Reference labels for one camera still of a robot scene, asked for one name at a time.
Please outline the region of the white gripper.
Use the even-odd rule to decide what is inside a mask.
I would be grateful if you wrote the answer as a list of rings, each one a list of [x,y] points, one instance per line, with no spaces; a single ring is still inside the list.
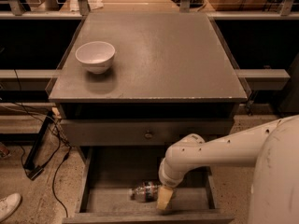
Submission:
[[[165,210],[174,192],[171,188],[177,187],[182,182],[185,174],[176,165],[163,158],[159,166],[158,176],[164,186],[160,186],[158,189],[157,208]]]

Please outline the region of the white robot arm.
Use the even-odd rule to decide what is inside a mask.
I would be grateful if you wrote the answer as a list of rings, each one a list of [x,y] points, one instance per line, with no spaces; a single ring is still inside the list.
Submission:
[[[171,145],[159,167],[157,208],[203,166],[253,166],[248,224],[299,224],[299,116],[277,119],[206,142],[191,133]]]

